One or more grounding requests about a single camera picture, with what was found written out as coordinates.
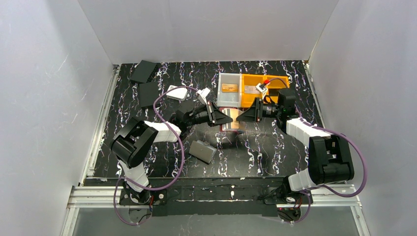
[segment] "black block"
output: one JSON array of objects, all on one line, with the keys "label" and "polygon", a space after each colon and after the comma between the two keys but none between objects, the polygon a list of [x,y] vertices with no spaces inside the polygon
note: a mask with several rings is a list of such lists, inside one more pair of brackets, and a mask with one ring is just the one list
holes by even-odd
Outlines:
[{"label": "black block", "polygon": [[158,82],[149,82],[139,85],[139,102],[142,109],[152,108],[153,102],[158,97]]},{"label": "black block", "polygon": [[155,76],[155,73],[159,70],[160,67],[160,63],[142,60],[136,67],[133,75],[130,77],[130,81],[138,84],[149,82]]}]

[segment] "white cube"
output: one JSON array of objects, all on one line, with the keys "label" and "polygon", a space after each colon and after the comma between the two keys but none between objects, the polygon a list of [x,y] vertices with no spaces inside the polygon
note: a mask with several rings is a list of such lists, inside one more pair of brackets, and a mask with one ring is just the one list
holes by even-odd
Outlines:
[{"label": "white cube", "polygon": [[[176,87],[177,86],[170,85],[168,90],[174,89]],[[187,95],[188,95],[187,88],[178,88],[176,90],[173,90],[173,91],[167,93],[167,97],[175,99],[175,100],[179,100],[179,101],[184,101],[185,98],[187,97]]]}]

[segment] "white wall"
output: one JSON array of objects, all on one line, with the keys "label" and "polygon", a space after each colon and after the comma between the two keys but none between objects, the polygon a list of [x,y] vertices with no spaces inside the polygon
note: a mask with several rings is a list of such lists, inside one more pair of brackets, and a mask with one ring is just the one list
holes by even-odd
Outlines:
[{"label": "white wall", "polygon": [[60,234],[111,74],[77,1],[0,0],[1,235]]},{"label": "white wall", "polygon": [[79,0],[113,64],[308,59],[338,0]]},{"label": "white wall", "polygon": [[416,12],[415,0],[340,0],[310,60],[326,126],[366,156],[372,235],[417,231]]}]

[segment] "table surface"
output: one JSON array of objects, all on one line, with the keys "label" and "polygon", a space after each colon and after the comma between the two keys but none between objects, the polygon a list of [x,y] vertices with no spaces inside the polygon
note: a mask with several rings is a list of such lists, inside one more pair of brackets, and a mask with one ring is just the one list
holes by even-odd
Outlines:
[{"label": "table surface", "polygon": [[[117,178],[121,172],[116,157],[106,141],[126,124],[130,117],[159,122],[153,109],[140,107],[138,86],[129,81],[137,64],[122,64],[98,152],[94,177]],[[307,121],[322,125],[317,105],[302,61],[222,61],[163,63],[152,81],[159,84],[159,93],[169,85],[187,85],[198,89],[208,87],[208,99],[216,102],[219,72],[288,76],[290,88],[297,94],[296,106]],[[195,100],[191,93],[187,100]],[[175,112],[180,102],[164,98],[158,108],[165,119]],[[217,148],[212,162],[207,165],[188,154],[193,140],[209,142]],[[293,137],[279,130],[275,121],[265,118],[260,123],[246,123],[240,135],[220,132],[219,126],[195,125],[184,140],[185,164],[181,177],[283,177],[306,168],[308,149]],[[178,143],[154,144],[145,159],[148,177],[174,177],[178,173],[181,151]]]}]

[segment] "white plastic bin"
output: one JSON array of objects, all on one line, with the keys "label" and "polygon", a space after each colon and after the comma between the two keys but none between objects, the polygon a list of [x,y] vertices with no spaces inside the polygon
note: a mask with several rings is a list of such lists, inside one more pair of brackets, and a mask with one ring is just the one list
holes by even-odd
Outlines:
[{"label": "white plastic bin", "polygon": [[[219,73],[219,85],[217,89],[217,106],[239,108],[242,98],[241,83],[241,74]],[[238,89],[236,92],[223,92],[222,84],[237,85]]]}]

